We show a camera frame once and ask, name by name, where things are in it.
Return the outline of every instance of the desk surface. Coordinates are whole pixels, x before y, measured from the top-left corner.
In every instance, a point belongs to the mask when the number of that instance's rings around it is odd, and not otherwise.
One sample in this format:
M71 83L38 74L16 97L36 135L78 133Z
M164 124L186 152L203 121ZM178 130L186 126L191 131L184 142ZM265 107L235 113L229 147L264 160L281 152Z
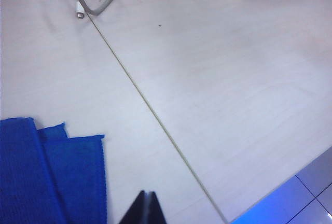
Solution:
M115 0L92 17L229 221L332 145L330 1ZM2 0L1 118L105 134L109 223L141 189L169 223L223 223L74 6Z

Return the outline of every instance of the blue towel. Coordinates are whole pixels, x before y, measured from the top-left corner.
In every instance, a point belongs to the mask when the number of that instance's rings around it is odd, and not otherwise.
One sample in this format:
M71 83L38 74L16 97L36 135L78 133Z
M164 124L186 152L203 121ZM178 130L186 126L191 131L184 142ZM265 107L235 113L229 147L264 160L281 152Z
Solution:
M32 118L0 122L3 224L66 223Z
M47 127L38 130L39 140L41 142L53 141L59 139L67 139L67 133L64 129L64 123L56 125L55 127Z
M104 136L67 138L64 123L55 127L41 129L37 132L33 119L21 118L14 120L17 121L1 121L1 146L5 148L4 150L1 149L1 155L4 153L4 158L8 157L3 159L2 156L2 165L6 167L7 164L11 163L13 158L6 155L10 153L10 150L21 150L23 155L16 158L17 162L21 164L28 160L25 157L30 156L26 154L26 151L30 153L31 150L31 153L36 153L38 150L39 157L30 161L31 167L40 169L39 164L42 161L46 173L36 176L27 172L24 174L24 177L31 181L31 187L37 191L40 189L40 185L35 184L35 181L46 178L48 183L42 184L49 186L48 191L51 194L50 196L39 195L37 198L41 198L41 201L53 199L54 202L49 204L48 209L45 209L48 206L47 204L31 204L30 201L33 197L36 197L37 192L31 191L30 188L23 184L21 186L22 193L16 199L3 198L8 204L0 206L0 213L6 213L7 211L16 213L15 215L8 215L9 217L4 219L3 223L106 223L106 184L101 142ZM23 126L25 122L29 123L29 131L34 133L34 146L25 141L27 139L25 136L29 136L27 135L27 129ZM25 143L24 147L21 145L22 149L15 144L12 146L8 145L8 143L11 143L10 137L16 137L17 132L21 133L19 140L23 139ZM9 138L5 140L8 139L9 141L4 142L3 137L6 136ZM10 171L5 170L1 175L4 175L2 178L6 178L12 174L14 175L12 181L16 182L15 176L20 176L17 175L19 174L17 173L18 171L13 170L10 173ZM17 189L16 186L8 184L9 181L1 180L1 190L4 189L4 192L8 193L7 195L11 195ZM24 209L17 210L14 207L14 205L21 202L22 198L26 198L27 208L29 210L33 209L31 212ZM24 222L26 216L30 215L32 217Z
M43 143L68 223L107 223L103 137L46 136Z

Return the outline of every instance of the white laminate surface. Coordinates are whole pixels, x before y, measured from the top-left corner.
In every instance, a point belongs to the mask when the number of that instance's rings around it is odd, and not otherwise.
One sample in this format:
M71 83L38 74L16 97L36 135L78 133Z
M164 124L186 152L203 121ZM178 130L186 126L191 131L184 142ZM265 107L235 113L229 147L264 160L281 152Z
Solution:
M169 223L223 223L75 0L2 0L1 118L66 122L71 137L105 134L108 223L140 190Z
M93 17L229 221L332 145L330 2L115 0Z

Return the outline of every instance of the white cable plug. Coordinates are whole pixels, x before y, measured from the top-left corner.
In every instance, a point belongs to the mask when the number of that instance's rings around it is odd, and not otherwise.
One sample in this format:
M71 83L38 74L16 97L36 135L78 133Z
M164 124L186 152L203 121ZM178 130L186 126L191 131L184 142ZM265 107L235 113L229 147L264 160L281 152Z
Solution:
M85 15L84 8L79 1L76 2L76 14L78 18L84 18Z
M76 13L78 18L84 18L84 8L79 1L76 2Z

